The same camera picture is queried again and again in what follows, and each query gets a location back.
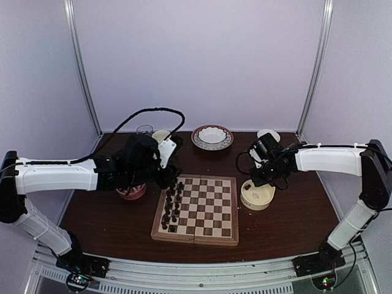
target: small bowl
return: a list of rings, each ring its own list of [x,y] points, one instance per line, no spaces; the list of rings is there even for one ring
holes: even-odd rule
[[[281,140],[281,136],[275,132],[274,130],[262,129],[257,132],[257,138],[260,138],[262,135],[270,133],[274,139],[279,142]]]
[[[248,179],[241,187],[241,201],[251,210],[266,209],[274,198],[275,189],[269,184],[255,187],[252,180]]]
[[[198,137],[207,144],[216,144],[226,139],[226,133],[217,127],[207,127],[198,133]]]
[[[146,190],[147,190],[146,184],[133,187],[129,195],[127,195],[127,191],[116,189],[117,193],[121,196],[121,198],[128,201],[139,199],[141,196],[143,196],[146,193]]]
[[[158,143],[162,142],[170,132],[168,130],[157,130],[153,133],[153,139],[155,139]]]

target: decorative plate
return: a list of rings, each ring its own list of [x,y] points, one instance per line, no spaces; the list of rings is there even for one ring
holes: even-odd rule
[[[233,134],[221,126],[203,126],[192,133],[192,142],[199,148],[218,151],[229,147],[234,141]]]

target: chessboard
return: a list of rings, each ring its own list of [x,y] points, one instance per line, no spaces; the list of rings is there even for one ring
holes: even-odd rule
[[[162,190],[151,237],[154,240],[236,246],[236,178],[181,175]]]

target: white bowl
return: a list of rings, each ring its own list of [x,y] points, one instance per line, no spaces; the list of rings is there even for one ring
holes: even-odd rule
[[[251,210],[263,210],[269,207],[275,194],[275,187],[265,184],[255,187],[252,180],[247,180],[241,187],[241,201]]]
[[[207,127],[198,133],[198,137],[203,142],[216,144],[226,139],[226,133],[217,127]]]
[[[155,133],[153,133],[152,137],[158,143],[160,143],[167,137],[168,134],[170,134],[168,130],[157,130]]]
[[[257,138],[260,138],[262,135],[270,133],[274,139],[279,142],[281,140],[281,136],[275,132],[274,130],[262,129],[257,132]]]

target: black cable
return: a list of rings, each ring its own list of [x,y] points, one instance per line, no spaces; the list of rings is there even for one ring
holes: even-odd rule
[[[181,117],[181,122],[174,128],[174,130],[172,130],[165,138],[165,140],[170,137],[173,133],[175,133],[177,130],[179,130],[179,128],[181,128],[184,123],[185,123],[185,116],[182,112],[178,111],[178,110],[174,110],[171,108],[166,108],[166,107],[156,107],[156,108],[144,108],[141,109],[139,111],[136,111],[134,114],[130,115],[127,119],[125,119],[111,134],[110,136],[92,153],[90,153],[89,155],[79,158],[79,159],[75,159],[75,160],[71,160],[71,161],[30,161],[27,162],[26,164],[31,164],[31,165],[53,165],[53,164],[79,164],[80,162],[83,162],[85,160],[88,160],[90,158],[92,158],[92,156],[96,155],[99,151],[101,151],[108,143],[109,141],[115,136],[115,134],[123,127],[125,126],[125,124],[127,124],[131,119],[133,119],[134,117],[136,117],[137,115],[139,115],[140,113],[144,113],[144,112],[155,112],[155,111],[166,111],[166,112],[170,112],[170,113],[175,113],[177,115],[179,115]]]
[[[7,170],[7,169],[10,168],[10,167],[16,167],[17,165],[23,165],[23,163],[22,163],[22,162],[17,162],[17,163],[15,163],[15,164],[10,164],[9,166],[4,167],[2,170],[0,170],[0,174],[1,174],[4,170]]]
[[[349,245],[350,245],[350,247],[351,247],[351,249],[353,250],[353,253],[354,253],[353,265],[351,266],[350,271],[349,271],[349,273],[346,275],[346,277],[344,277],[344,279],[341,280],[341,282],[338,283],[336,286],[333,286],[333,287],[331,288],[331,289],[333,289],[333,290],[336,289],[336,288],[338,288],[340,285],[342,285],[342,284],[348,279],[348,277],[351,275],[352,271],[354,270],[355,263],[356,263],[356,252],[355,252],[355,249],[354,249],[354,247],[353,247],[352,242],[349,242]]]
[[[235,158],[235,167],[237,168],[238,172],[242,175],[246,175],[246,176],[250,176],[251,174],[248,173],[247,171],[242,171],[242,169],[240,169],[239,167],[239,163],[238,160],[239,158],[243,155],[243,154],[247,154],[247,151],[243,151],[241,153],[238,153],[237,157]]]

